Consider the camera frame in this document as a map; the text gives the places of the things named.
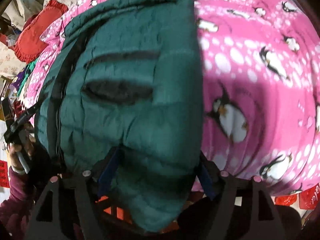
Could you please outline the maroon sleeve forearm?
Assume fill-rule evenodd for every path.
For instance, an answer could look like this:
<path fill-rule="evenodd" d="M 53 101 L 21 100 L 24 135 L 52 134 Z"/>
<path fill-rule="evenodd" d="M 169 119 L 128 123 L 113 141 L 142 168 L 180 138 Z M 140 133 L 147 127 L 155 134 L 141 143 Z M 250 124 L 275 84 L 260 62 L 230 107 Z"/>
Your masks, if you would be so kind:
<path fill-rule="evenodd" d="M 34 203 L 34 186 L 25 172 L 9 168 L 10 196 L 1 204 L 1 225 L 12 239 L 24 239 L 30 210 Z"/>

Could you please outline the person left hand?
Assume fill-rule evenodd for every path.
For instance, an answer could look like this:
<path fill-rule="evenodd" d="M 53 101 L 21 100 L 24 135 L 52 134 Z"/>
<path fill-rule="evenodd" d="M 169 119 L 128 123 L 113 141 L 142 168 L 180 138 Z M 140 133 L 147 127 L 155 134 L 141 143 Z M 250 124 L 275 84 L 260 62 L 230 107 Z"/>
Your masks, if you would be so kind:
<path fill-rule="evenodd" d="M 30 160 L 32 159 L 34 146 L 33 146 L 33 141 L 31 141 L 31 139 L 30 139 L 30 134 L 33 133 L 33 130 L 34 130 L 34 128 L 33 128 L 32 124 L 29 122 L 26 123 L 24 125 L 24 129 L 19 134 L 19 137 L 20 137 L 23 145 L 10 144 L 9 159 L 10 159 L 10 163 L 11 163 L 11 169 L 19 175 L 25 174 L 25 170 L 19 160 L 17 153 L 21 152 L 21 149 L 23 148 L 26 151 L 26 153 L 28 154 L 29 159 Z"/>

